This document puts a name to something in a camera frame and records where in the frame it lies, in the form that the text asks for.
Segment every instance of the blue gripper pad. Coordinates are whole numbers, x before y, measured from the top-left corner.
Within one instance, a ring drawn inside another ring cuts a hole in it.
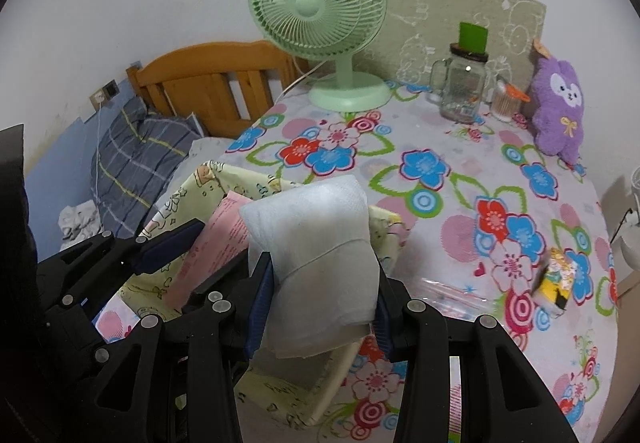
[[[135,273],[138,275],[154,273],[165,264],[171,263],[189,251],[203,228],[204,223],[194,219],[175,230],[161,233],[158,237],[149,239],[143,243],[140,256],[135,262]]]
[[[379,349],[385,354],[385,358],[389,360],[393,350],[391,322],[389,312],[386,310],[385,300],[380,293],[376,304],[376,316],[373,319],[373,333],[376,336]]]
[[[258,292],[255,295],[254,304],[249,312],[246,327],[246,340],[244,342],[244,356],[246,360],[253,358],[254,353],[260,347],[264,327],[267,324],[267,317],[271,308],[271,299],[273,299],[274,277],[273,263],[268,253],[263,253],[258,260],[258,265],[262,263],[264,257],[268,257],[268,263],[264,269]]]

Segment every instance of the orange lid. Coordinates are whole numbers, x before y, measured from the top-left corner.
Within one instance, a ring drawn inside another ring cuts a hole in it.
[[[508,97],[513,99],[522,100],[523,102],[531,101],[527,94],[523,93],[516,86],[512,86],[511,84],[504,85],[504,92]]]

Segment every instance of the fan base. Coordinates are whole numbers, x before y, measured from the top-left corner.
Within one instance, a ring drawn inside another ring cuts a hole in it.
[[[360,71],[353,72],[353,86],[339,88],[335,75],[315,82],[309,91],[309,100],[315,106],[329,111],[357,113],[385,105],[391,91],[380,77]]]

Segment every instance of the purple plush toy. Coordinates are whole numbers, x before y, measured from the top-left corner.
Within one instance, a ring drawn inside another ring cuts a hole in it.
[[[540,57],[531,87],[540,104],[533,115],[533,124],[538,130],[538,149],[548,156],[557,154],[568,164],[575,165],[584,137],[584,103],[574,68],[551,55]]]

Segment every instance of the minion figure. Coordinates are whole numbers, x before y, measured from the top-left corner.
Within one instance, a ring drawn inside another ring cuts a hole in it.
[[[548,266],[544,269],[538,289],[533,299],[546,312],[558,317],[566,310],[567,302],[574,288],[577,263],[567,258],[558,248],[551,248]]]

